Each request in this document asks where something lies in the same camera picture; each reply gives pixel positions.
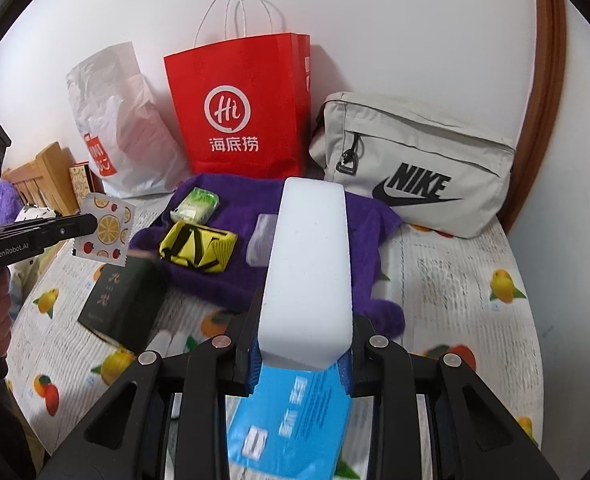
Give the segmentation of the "fruit pattern wet wipe packet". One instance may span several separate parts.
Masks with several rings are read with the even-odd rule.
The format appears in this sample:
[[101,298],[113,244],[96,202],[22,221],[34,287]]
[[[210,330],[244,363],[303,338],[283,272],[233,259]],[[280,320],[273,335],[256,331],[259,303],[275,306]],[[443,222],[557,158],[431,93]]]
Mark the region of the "fruit pattern wet wipe packet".
[[125,266],[135,206],[102,193],[88,194],[81,205],[82,214],[91,214],[96,228],[91,234],[76,237],[72,254],[113,266]]

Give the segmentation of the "white sponge block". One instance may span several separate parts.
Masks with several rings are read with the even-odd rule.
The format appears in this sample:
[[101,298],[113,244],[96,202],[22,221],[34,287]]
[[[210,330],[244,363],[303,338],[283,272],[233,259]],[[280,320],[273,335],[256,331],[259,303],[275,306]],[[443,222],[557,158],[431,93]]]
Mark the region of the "white sponge block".
[[257,333],[263,362],[321,372],[353,342],[346,197],[342,185],[284,182]]

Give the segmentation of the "yellow mesh pouch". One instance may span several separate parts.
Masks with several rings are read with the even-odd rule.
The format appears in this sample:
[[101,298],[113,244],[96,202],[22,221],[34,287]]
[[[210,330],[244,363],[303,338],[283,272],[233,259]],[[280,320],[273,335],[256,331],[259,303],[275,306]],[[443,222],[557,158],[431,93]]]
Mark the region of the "yellow mesh pouch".
[[184,221],[176,222],[159,244],[161,259],[201,273],[222,273],[237,234]]

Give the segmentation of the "green tissue packet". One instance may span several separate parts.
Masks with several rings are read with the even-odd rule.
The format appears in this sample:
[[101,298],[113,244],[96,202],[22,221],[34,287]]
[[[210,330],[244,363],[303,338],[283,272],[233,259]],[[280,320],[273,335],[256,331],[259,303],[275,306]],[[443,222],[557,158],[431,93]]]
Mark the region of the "green tissue packet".
[[219,196],[203,188],[193,188],[182,202],[170,211],[173,222],[206,224],[220,204]]

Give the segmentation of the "translucent mesh drawstring pouch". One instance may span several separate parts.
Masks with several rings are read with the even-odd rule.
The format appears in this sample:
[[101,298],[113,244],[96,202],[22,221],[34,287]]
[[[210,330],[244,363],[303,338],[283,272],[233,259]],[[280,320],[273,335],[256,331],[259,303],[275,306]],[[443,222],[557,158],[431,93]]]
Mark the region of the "translucent mesh drawstring pouch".
[[276,214],[260,214],[258,216],[255,230],[246,249],[246,263],[252,268],[267,268],[277,220]]

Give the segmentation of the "white spotted plush toy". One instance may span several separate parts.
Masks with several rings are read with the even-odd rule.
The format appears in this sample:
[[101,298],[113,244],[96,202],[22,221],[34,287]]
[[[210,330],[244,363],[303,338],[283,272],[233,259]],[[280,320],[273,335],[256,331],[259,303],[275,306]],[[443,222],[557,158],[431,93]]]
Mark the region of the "white spotted plush toy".
[[15,219],[16,222],[29,221],[29,220],[41,220],[41,219],[54,219],[57,217],[57,212],[50,207],[38,207],[32,205],[25,205],[18,212]]

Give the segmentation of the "purple plush toy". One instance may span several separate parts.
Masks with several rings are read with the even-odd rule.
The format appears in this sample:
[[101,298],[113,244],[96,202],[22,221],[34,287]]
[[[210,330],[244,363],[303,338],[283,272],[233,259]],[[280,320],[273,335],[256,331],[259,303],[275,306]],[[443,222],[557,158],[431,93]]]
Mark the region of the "purple plush toy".
[[7,180],[0,180],[0,226],[13,223],[23,206],[14,185]]

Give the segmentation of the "patterned gift box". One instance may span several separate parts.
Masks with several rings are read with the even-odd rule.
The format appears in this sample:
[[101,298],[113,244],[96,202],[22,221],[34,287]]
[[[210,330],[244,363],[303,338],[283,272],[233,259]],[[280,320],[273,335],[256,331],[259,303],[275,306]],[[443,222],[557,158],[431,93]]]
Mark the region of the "patterned gift box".
[[78,207],[82,206],[89,194],[104,192],[102,181],[91,170],[89,162],[76,162],[68,169],[68,172]]

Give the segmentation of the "dark green tin box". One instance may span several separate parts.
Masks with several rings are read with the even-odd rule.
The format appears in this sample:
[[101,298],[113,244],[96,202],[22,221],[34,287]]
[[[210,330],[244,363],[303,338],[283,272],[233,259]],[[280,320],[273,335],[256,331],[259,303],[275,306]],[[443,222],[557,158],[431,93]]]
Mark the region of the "dark green tin box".
[[125,266],[105,264],[78,322],[108,344],[139,354],[146,347],[169,283],[168,273],[150,259],[130,258]]

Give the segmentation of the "blue tissue pack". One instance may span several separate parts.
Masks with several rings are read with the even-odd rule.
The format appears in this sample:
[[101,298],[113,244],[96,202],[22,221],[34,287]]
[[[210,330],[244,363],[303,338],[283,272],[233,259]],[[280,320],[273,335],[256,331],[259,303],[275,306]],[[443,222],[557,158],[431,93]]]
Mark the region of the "blue tissue pack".
[[333,365],[322,372],[261,369],[227,429],[229,463],[280,479],[331,479],[351,408]]

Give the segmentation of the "white Miniso plastic bag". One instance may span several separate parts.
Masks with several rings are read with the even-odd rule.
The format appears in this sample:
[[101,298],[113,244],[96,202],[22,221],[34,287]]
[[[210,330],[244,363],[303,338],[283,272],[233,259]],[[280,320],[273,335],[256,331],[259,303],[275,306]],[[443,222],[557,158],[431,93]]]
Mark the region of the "white Miniso plastic bag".
[[114,44],[66,76],[74,123],[104,190],[119,198],[164,194],[189,176],[130,42]]

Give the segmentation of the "purple fleece towel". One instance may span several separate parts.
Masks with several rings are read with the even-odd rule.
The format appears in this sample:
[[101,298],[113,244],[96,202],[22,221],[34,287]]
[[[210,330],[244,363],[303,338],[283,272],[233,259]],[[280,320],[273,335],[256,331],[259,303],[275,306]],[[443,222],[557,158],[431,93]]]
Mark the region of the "purple fleece towel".
[[[267,274],[266,269],[253,268],[246,263],[247,245],[258,216],[278,212],[283,182],[232,174],[198,174],[177,188],[166,209],[148,228],[132,236],[130,247],[157,254],[161,241],[173,226],[170,210],[193,188],[203,188],[220,198],[209,225],[237,234],[232,258],[221,273],[199,272],[169,262],[163,267],[171,275],[173,285],[187,294],[232,312],[245,312]],[[353,193],[346,194],[346,210],[353,312],[368,318],[380,334],[396,338],[403,334],[406,326],[402,308],[393,301],[375,299],[371,294],[381,276],[379,248],[401,227],[401,219],[378,200]]]

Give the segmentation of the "beige Nike pouch bag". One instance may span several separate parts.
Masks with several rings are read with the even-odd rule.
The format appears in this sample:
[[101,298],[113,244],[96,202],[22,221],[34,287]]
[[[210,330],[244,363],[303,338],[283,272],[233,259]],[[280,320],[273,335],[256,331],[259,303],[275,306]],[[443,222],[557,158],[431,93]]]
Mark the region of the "beige Nike pouch bag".
[[478,236],[507,197],[512,140],[400,96],[336,92],[310,144],[325,180],[380,200],[403,221]]

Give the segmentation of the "red paper shopping bag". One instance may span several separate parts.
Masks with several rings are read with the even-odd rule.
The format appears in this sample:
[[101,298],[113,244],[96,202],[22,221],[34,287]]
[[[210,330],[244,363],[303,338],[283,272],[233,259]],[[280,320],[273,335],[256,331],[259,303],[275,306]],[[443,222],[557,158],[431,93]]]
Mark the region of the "red paper shopping bag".
[[192,174],[299,177],[310,141],[310,38],[225,38],[165,56]]

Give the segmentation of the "brown wooden door frame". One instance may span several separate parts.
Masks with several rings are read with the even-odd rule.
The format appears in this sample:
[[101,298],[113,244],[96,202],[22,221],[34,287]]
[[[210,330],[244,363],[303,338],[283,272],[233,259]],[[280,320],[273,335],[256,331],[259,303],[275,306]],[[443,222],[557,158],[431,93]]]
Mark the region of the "brown wooden door frame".
[[509,232],[539,174],[558,118],[568,50],[564,0],[535,0],[533,81],[526,103],[508,194],[498,219]]

